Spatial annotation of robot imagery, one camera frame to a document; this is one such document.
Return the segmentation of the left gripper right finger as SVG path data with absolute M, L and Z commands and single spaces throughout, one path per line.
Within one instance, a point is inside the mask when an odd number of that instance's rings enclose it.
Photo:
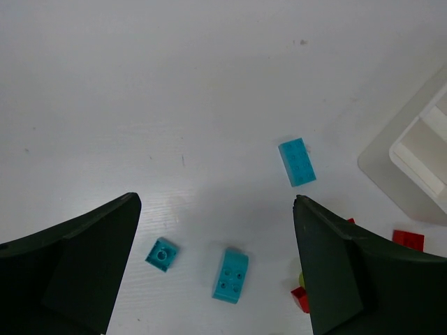
M 445 334 L 446 259 L 348 222 L 305 195 L 295 235 L 315 334 Z

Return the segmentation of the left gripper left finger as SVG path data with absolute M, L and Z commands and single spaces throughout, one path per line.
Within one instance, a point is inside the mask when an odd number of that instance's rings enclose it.
M 126 193 L 1 244 L 2 334 L 105 334 L 138 227 Z

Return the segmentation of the long green lego brick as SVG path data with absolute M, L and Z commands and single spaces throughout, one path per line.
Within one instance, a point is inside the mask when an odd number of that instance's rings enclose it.
M 305 280 L 304 280 L 304 275 L 302 272 L 300 272 L 300 275 L 298 276 L 298 282 L 299 282 L 300 287 L 305 289 Z

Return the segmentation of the long red lego brick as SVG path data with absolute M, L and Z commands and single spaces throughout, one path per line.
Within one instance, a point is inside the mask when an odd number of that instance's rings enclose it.
M 420 252 L 424 251 L 425 236 L 403 230 L 393 230 L 392 241 Z

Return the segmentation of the green red curved lego stack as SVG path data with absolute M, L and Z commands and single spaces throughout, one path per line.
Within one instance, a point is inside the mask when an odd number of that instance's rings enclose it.
M 301 308 L 304 313 L 310 313 L 307 292 L 303 287 L 299 286 L 296 289 L 292 290 L 291 295 L 295 303 Z

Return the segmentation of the small teal lego brick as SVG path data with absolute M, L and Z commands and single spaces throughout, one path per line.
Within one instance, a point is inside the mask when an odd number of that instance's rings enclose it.
M 145 262 L 167 272 L 177 257 L 178 250 L 177 245 L 164 237 L 159 237 L 145 258 Z

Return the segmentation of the curved teal lego brick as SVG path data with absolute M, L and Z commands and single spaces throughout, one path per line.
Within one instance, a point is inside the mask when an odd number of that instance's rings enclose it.
M 223 252 L 212 298 L 230 304 L 238 303 L 248 268 L 248 255 L 235 248 L 227 248 Z

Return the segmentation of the white divided container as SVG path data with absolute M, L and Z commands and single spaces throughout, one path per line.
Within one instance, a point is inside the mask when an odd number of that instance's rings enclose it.
M 446 67 L 374 138 L 359 168 L 411 219 L 446 224 Z

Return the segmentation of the long teal lego brick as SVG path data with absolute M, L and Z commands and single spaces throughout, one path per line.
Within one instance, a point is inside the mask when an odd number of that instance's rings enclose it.
M 312 162 L 302 138 L 282 143 L 278 149 L 292 187 L 316 180 Z

